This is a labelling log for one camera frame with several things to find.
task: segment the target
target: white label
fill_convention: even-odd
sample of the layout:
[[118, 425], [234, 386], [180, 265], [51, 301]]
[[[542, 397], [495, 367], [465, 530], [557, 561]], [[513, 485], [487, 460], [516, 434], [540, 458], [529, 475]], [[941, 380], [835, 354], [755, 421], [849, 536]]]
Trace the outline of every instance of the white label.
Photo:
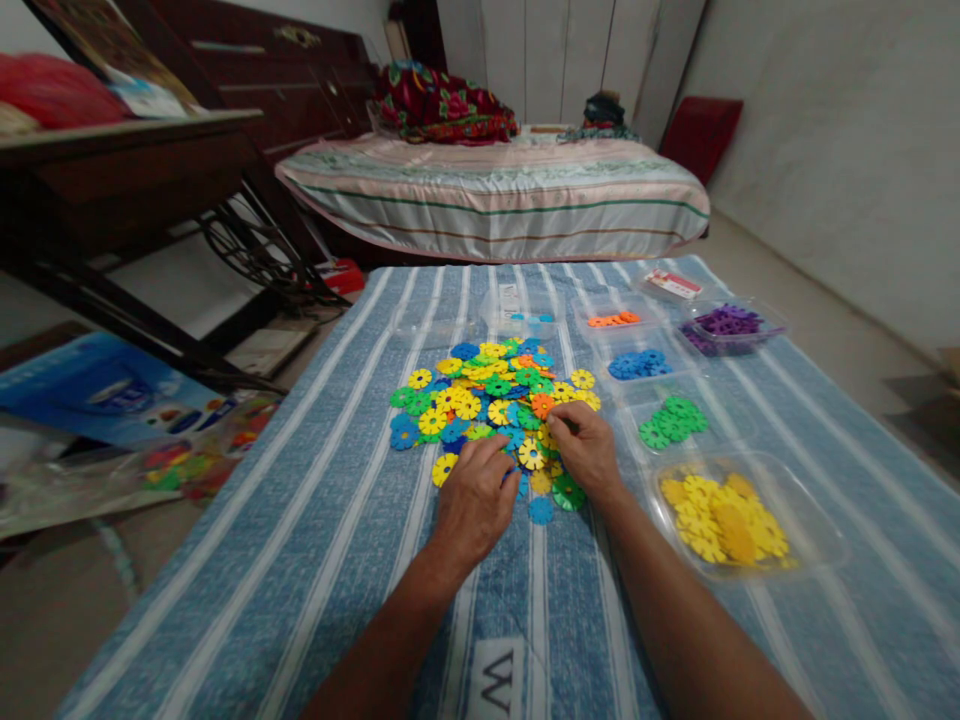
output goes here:
[[474, 643], [467, 718], [503, 720], [523, 714], [523, 648], [518, 637]]
[[501, 285], [500, 288], [500, 319], [512, 320], [520, 312], [520, 291], [515, 284]]
[[646, 280], [648, 283], [656, 285], [659, 288], [663, 288], [669, 293], [679, 295], [685, 300], [693, 300], [695, 297], [697, 297], [697, 295], [700, 294], [700, 291], [702, 290], [699, 285], [690, 282], [686, 278], [682, 278], [679, 275], [674, 275], [673, 273], [665, 272], [659, 268], [649, 273], [644, 280]]

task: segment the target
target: plastic bag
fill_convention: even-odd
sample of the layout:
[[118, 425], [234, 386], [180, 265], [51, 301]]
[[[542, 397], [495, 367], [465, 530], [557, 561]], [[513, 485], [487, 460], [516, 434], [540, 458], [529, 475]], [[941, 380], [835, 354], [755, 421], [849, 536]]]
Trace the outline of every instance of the plastic bag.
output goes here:
[[115, 123], [127, 114], [92, 72], [38, 53], [0, 55], [0, 102], [48, 129]]

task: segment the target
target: plastic container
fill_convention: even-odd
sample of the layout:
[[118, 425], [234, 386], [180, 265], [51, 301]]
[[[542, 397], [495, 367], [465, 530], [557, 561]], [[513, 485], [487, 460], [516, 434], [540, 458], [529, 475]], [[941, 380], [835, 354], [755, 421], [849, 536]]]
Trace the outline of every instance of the plastic container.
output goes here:
[[[671, 325], [664, 323], [644, 324], [640, 327], [628, 327], [619, 333], [608, 333], [593, 343], [594, 374], [610, 392], [616, 397], [627, 388], [642, 385], [676, 373], [684, 373], [696, 368], [697, 356], [691, 353], [688, 343], [683, 336]], [[610, 363], [620, 355], [628, 352], [643, 352], [644, 350], [659, 350], [664, 355], [664, 361], [673, 372], [668, 375], [654, 375], [652, 377], [619, 380], [610, 374]]]
[[[577, 298], [572, 302], [573, 324], [587, 342], [594, 344], [609, 338], [629, 335], [632, 331], [659, 325], [650, 301], [639, 293], [621, 293], [619, 302], [608, 297]], [[609, 317], [620, 315], [622, 312], [632, 312], [637, 315], [639, 322], [629, 325], [607, 325], [593, 327], [590, 319], [595, 317]]]
[[[676, 287], [676, 285], [670, 285], [671, 287], [675, 287], [677, 292], [666, 290], [661, 285], [651, 282], [648, 279], [652, 275], [656, 275], [658, 273], [677, 278], [675, 282], [676, 285], [679, 285], [679, 287]], [[636, 284], [637, 288], [648, 297], [651, 297], [654, 300], [666, 301], [674, 304], [695, 300], [705, 292], [716, 292], [716, 286], [712, 282], [702, 278], [693, 277], [691, 275], [684, 275], [676, 270], [671, 269], [664, 262], [655, 262], [644, 266], [644, 268], [641, 269], [637, 274], [634, 283]]]
[[500, 338], [552, 340], [566, 316], [562, 295], [555, 303], [546, 293], [521, 294], [516, 285], [488, 290], [480, 304], [480, 317]]
[[[696, 318], [708, 315], [726, 304], [757, 313], [762, 320], [760, 332], [750, 335], [715, 335], [696, 322]], [[691, 347], [696, 347], [707, 357], [749, 355], [759, 350], [770, 339], [790, 332], [787, 319], [763, 300], [755, 297], [701, 297], [684, 303], [681, 310], [684, 320], [680, 325], [680, 332], [687, 338]]]
[[433, 314], [433, 317], [436, 318], [437, 314], [441, 312], [443, 304], [449, 302], [449, 298], [444, 300], [442, 297], [432, 297], [410, 300], [394, 311], [390, 327], [393, 334], [406, 347], [414, 347], [419, 343], [421, 349], [438, 347], [450, 349], [457, 343], [469, 342], [476, 337], [476, 321], [469, 317], [465, 322], [457, 322], [455, 319], [434, 319], [426, 324], [424, 318], [427, 317], [430, 304], [433, 302], [437, 303], [437, 309]]
[[[663, 409], [663, 401], [668, 397], [690, 400], [710, 425], [683, 442], [670, 443], [663, 449], [652, 448], [640, 439], [640, 426]], [[621, 393], [616, 402], [623, 439], [662, 457], [710, 452], [737, 440], [749, 440], [757, 432], [753, 417], [722, 385], [696, 372], [662, 375], [655, 382], [634, 385]]]
[[[663, 496], [661, 482], [698, 475], [708, 482], [723, 484], [737, 473], [756, 490], [764, 507], [783, 529], [789, 549], [783, 558], [772, 555], [753, 566], [710, 563], [697, 555], [679, 536], [676, 511]], [[810, 571], [835, 567], [850, 554], [847, 541], [837, 526], [813, 499], [797, 476], [772, 455], [763, 452], [728, 450], [689, 458], [659, 467], [646, 480], [646, 492], [655, 522], [681, 555], [705, 578], [729, 581], [749, 578], [797, 578]]]

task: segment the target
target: toy packaging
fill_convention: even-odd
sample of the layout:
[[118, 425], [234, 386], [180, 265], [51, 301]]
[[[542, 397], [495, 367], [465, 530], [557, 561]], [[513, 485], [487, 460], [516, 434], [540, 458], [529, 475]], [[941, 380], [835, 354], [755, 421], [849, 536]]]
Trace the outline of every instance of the toy packaging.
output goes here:
[[101, 332], [0, 375], [0, 407], [8, 412], [121, 447], [204, 430], [234, 405]]

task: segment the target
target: pile of plastic pieces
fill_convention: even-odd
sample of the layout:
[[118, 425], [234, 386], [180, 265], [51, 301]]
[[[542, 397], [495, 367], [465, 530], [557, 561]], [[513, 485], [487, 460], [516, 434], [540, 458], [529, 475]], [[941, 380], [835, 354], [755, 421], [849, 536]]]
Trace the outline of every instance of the pile of plastic pieces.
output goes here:
[[587, 320], [590, 327], [616, 327], [618, 325], [634, 325], [640, 322], [640, 316], [629, 310], [624, 310], [619, 315], [598, 315]]
[[636, 380], [673, 372], [663, 353], [653, 349], [617, 355], [607, 369], [617, 380]]
[[670, 443], [681, 443], [695, 432], [704, 432], [710, 427], [707, 416], [693, 402], [681, 397], [669, 397], [663, 408], [643, 423], [638, 434], [649, 448], [663, 450]]
[[441, 487], [468, 441], [500, 433], [509, 440], [504, 451], [522, 472], [518, 498], [531, 490], [535, 496], [528, 505], [534, 523], [553, 520], [555, 505], [579, 510], [586, 495], [563, 467], [546, 419], [558, 403], [582, 400], [599, 410], [601, 402], [591, 390], [596, 381], [590, 372], [576, 370], [564, 382], [557, 380], [553, 366], [553, 358], [534, 338], [461, 343], [437, 363], [436, 374], [417, 370], [393, 393], [390, 404], [401, 412], [390, 422], [390, 446], [409, 450], [441, 443], [444, 454], [432, 473]]
[[[711, 335], [731, 336], [731, 335], [755, 335], [760, 332], [760, 325], [763, 323], [757, 313], [745, 310], [737, 305], [724, 303], [706, 315], [700, 315], [692, 322], [681, 326], [680, 331], [701, 353], [708, 356], [717, 354], [717, 345], [708, 338], [703, 337], [694, 325], [699, 325], [703, 330]], [[748, 352], [753, 349], [752, 344], [740, 346], [736, 343], [727, 348], [730, 351]]]
[[746, 477], [731, 472], [721, 485], [680, 466], [660, 476], [680, 539], [709, 563], [754, 567], [764, 560], [792, 567], [790, 543]]

